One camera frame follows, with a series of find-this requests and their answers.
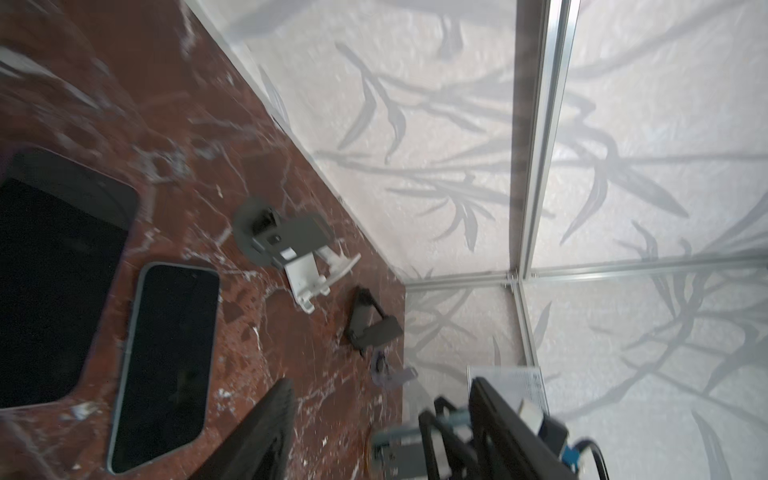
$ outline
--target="black cable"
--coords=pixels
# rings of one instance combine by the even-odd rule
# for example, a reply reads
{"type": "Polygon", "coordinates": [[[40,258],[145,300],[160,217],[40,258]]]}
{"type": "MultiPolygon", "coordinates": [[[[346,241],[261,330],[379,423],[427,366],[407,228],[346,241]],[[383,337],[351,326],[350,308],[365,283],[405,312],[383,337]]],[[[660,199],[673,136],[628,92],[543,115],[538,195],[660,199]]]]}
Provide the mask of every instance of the black cable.
{"type": "Polygon", "coordinates": [[[579,454],[584,450],[590,449],[592,456],[594,457],[594,463],[598,467],[598,476],[600,480],[608,480],[608,469],[605,466],[605,459],[603,458],[603,452],[600,451],[600,447],[595,443],[593,439],[581,439],[574,445],[579,454]]]}

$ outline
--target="white wall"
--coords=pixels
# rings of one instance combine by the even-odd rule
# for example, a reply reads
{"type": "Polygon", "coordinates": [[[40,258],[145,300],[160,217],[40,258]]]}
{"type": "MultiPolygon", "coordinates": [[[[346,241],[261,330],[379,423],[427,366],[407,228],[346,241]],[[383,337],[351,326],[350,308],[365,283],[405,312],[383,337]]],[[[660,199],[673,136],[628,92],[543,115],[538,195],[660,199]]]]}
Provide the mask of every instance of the white wall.
{"type": "Polygon", "coordinates": [[[408,292],[405,331],[402,361],[419,377],[403,386],[403,422],[433,409],[437,396],[466,405],[468,366],[525,362],[515,301],[506,287],[408,292]]]}
{"type": "Polygon", "coordinates": [[[768,270],[525,292],[550,413],[612,478],[765,478],[768,270]]]}
{"type": "Polygon", "coordinates": [[[534,267],[768,247],[766,25],[765,0],[582,0],[534,267]]]}

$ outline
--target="smartphone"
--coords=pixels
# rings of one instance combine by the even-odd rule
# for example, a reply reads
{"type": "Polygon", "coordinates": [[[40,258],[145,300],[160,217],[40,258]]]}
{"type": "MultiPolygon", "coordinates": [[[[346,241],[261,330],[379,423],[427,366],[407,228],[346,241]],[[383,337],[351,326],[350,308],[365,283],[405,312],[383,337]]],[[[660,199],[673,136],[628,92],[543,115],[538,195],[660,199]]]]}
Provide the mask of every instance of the smartphone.
{"type": "Polygon", "coordinates": [[[125,473],[203,431],[216,338],[215,270],[149,263],[139,275],[107,467],[125,473]]]}
{"type": "Polygon", "coordinates": [[[61,155],[0,154],[0,409],[78,384],[137,209],[136,190],[61,155]]]}

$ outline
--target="wallpaper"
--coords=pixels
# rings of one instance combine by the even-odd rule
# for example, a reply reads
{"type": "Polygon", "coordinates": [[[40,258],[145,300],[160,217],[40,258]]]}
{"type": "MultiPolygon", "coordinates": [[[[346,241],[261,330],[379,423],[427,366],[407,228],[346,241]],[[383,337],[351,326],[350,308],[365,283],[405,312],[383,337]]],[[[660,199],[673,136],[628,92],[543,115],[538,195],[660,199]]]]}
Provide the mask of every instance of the wallpaper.
{"type": "Polygon", "coordinates": [[[768,2],[582,0],[534,267],[768,247],[768,2]]]}
{"type": "Polygon", "coordinates": [[[509,269],[539,2],[196,2],[402,278],[509,269]]]}
{"type": "Polygon", "coordinates": [[[403,422],[436,396],[468,401],[468,366],[525,363],[511,290],[501,286],[406,293],[403,364],[419,377],[403,387],[403,422]]]}
{"type": "Polygon", "coordinates": [[[767,269],[525,293],[550,411],[598,442],[612,478],[765,478],[767,269]]]}

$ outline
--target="marble surface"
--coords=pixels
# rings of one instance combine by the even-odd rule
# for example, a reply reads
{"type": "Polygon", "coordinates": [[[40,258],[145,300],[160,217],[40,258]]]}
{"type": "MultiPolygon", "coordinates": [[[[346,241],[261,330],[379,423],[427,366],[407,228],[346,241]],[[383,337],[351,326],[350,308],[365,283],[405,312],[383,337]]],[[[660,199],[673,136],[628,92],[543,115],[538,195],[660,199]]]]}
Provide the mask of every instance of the marble surface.
{"type": "MultiPolygon", "coordinates": [[[[289,478],[362,478],[366,436],[399,422],[402,393],[371,383],[342,331],[356,284],[399,318],[405,290],[187,6],[3,2],[0,111],[3,147],[49,148],[141,197],[78,387],[0,414],[0,471],[17,462],[29,478],[111,477],[104,461],[135,282],[145,263],[170,260],[221,276],[207,420],[191,445],[122,478],[186,478],[283,376],[300,406],[289,478]],[[311,316],[282,272],[237,249],[230,218],[250,195],[285,217],[320,212],[338,237],[332,247],[362,254],[311,316]]],[[[402,340],[389,350],[401,366],[402,340]]]]}

